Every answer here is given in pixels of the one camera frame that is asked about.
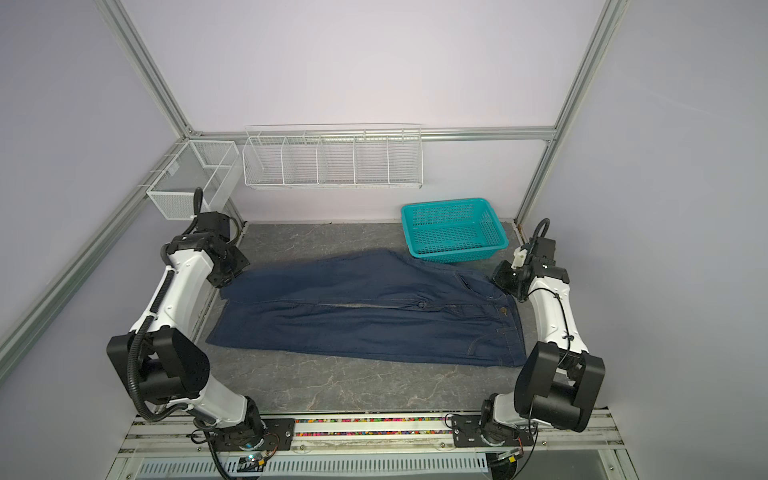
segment wire shelf rack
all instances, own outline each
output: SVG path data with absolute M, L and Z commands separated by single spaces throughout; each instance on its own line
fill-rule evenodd
M 221 211 L 243 173 L 233 141 L 189 140 L 147 189 L 168 220 L 189 220 L 197 187 L 203 188 L 203 212 Z
M 332 133 L 328 125 L 297 127 L 246 127 L 246 185 L 257 190 L 423 185 L 418 125 L 353 125 Z

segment teal plastic basket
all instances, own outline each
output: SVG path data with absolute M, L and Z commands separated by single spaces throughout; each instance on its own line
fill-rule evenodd
M 422 260 L 483 260 L 509 245 L 496 212 L 483 198 L 410 204 L 401 213 L 408 249 Z

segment jeans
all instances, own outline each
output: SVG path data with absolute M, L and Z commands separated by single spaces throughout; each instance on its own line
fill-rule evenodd
M 515 300 L 480 272 L 370 250 L 248 270 L 208 343 L 396 362 L 525 363 Z

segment gray marble surface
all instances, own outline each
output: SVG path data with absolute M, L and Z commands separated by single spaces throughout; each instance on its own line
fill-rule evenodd
M 488 260 L 459 263 L 491 275 L 517 247 L 505 223 L 509 248 Z M 251 267 L 314 260 L 372 248 L 407 252 L 400 223 L 328 223 L 248 226 L 240 249 Z M 206 319 L 198 345 L 214 376 L 256 401 L 263 413 L 477 410 L 494 392 L 513 390 L 520 369 L 385 362 L 305 353 L 233 349 L 205 343 L 218 321 L 220 298 Z M 530 303 L 518 304 L 528 351 L 536 341 Z

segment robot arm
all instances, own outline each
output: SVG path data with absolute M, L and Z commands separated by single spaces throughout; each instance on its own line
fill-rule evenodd
M 163 246 L 165 273 L 152 300 L 127 335 L 112 337 L 107 354 L 147 421 L 184 410 L 195 417 L 198 428 L 215 429 L 230 445 L 251 449 L 265 434 L 255 403 L 216 380 L 205 353 L 187 337 L 205 282 L 226 286 L 249 263 L 230 241 L 230 218 L 200 213 L 201 201 L 198 189 L 192 224 Z M 152 412 L 145 402 L 166 407 Z
M 584 431 L 605 376 L 603 360 L 590 355 L 579 336 L 571 312 L 568 272 L 555 264 L 555 241 L 545 238 L 548 228 L 549 219 L 543 219 L 528 243 L 515 251 L 514 261 L 502 262 L 494 272 L 493 282 L 502 290 L 520 302 L 531 301 L 539 341 L 518 376 L 515 391 L 493 396 L 484 404 L 482 424 L 490 428 L 490 436 L 513 433 L 510 429 L 521 418 Z M 556 380 L 557 372 L 569 381 Z

